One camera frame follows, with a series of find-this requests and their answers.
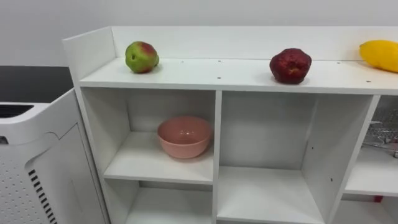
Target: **shelf board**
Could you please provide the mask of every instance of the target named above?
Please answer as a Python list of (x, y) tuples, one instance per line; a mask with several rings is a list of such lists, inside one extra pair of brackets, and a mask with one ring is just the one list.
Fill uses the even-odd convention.
[(211, 192), (139, 189), (126, 224), (211, 224)]
[(324, 223), (299, 170), (220, 167), (217, 219)]
[(162, 58), (152, 73), (135, 75), (116, 58), (79, 82), (80, 86), (194, 90), (279, 91), (398, 95), (398, 76), (364, 62), (316, 61), (299, 85), (277, 83), (269, 60)]
[(341, 201), (333, 224), (395, 224), (380, 203)]
[(361, 149), (348, 179), (345, 193), (398, 197), (398, 159), (390, 152)]
[(185, 184), (213, 183), (213, 150), (193, 159), (174, 159), (160, 146), (156, 133), (131, 132), (106, 169), (108, 179)]

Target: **yellow fruit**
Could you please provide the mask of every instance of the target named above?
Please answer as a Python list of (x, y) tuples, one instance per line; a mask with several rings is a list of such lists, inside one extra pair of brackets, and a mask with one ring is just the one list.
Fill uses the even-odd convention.
[(390, 40), (371, 40), (361, 44), (362, 59), (375, 68), (398, 72), (398, 43)]

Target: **green apple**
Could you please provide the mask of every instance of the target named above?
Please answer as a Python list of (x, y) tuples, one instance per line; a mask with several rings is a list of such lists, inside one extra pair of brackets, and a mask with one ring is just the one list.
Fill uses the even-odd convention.
[(126, 49), (126, 65), (134, 73), (150, 72), (158, 63), (159, 56), (151, 44), (137, 41)]

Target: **black countertop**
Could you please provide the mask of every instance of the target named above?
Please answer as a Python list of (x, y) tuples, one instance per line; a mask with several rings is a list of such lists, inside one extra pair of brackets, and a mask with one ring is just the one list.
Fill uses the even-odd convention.
[(51, 103), (71, 88), (68, 67), (0, 66), (0, 102)]

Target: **red apple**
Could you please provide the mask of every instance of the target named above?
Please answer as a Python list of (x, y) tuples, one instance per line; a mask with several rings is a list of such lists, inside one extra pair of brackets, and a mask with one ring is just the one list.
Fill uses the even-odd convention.
[(278, 82), (299, 84), (310, 70), (312, 59), (300, 49), (285, 49), (275, 55), (269, 67)]

